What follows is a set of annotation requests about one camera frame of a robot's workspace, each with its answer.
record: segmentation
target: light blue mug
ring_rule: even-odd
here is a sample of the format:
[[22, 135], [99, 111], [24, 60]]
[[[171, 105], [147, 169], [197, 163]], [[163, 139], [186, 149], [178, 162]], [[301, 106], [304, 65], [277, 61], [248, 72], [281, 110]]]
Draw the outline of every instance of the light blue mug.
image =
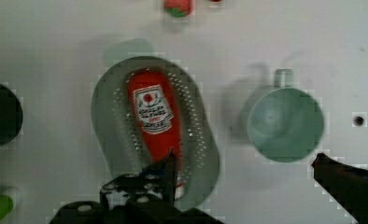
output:
[[274, 86], [256, 91], [241, 111], [241, 123], [259, 152], [273, 161], [298, 161], [318, 145], [324, 117], [318, 103], [294, 89], [290, 69], [278, 69]]

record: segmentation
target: white surface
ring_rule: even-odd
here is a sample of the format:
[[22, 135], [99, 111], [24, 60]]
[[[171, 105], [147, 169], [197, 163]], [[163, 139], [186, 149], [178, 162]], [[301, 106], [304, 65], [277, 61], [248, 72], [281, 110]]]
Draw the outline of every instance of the white surface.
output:
[[[175, 22], [157, 0], [0, 1], [0, 82], [24, 107], [21, 135], [0, 148], [0, 184], [23, 190], [4, 223], [48, 223], [63, 203], [98, 200], [109, 176], [91, 126], [92, 88], [106, 71], [104, 52], [134, 37], [179, 60], [202, 89], [222, 162], [206, 211], [228, 224], [351, 223], [315, 187], [313, 157], [270, 164], [235, 121], [253, 88], [292, 67], [295, 86], [326, 115], [319, 150], [368, 164], [368, 1], [196, 5]], [[354, 112], [367, 113], [367, 127], [352, 127]]]
[[15, 209], [19, 204], [21, 204], [21, 201], [23, 201], [23, 195], [21, 194], [20, 189], [8, 188], [3, 194], [7, 195], [12, 200], [12, 209]]

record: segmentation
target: colander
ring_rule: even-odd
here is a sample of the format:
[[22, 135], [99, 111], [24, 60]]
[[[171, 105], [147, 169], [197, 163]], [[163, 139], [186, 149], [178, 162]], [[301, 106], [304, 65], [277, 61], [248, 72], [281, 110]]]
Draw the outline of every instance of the colander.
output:
[[191, 77], [167, 60], [139, 56], [112, 66], [99, 80], [92, 97], [92, 124], [112, 177], [138, 174], [151, 158], [136, 125], [127, 83], [136, 71], [157, 70], [173, 88], [180, 119], [181, 177], [185, 194], [175, 206], [187, 210], [203, 202], [219, 176], [219, 153], [204, 105]]

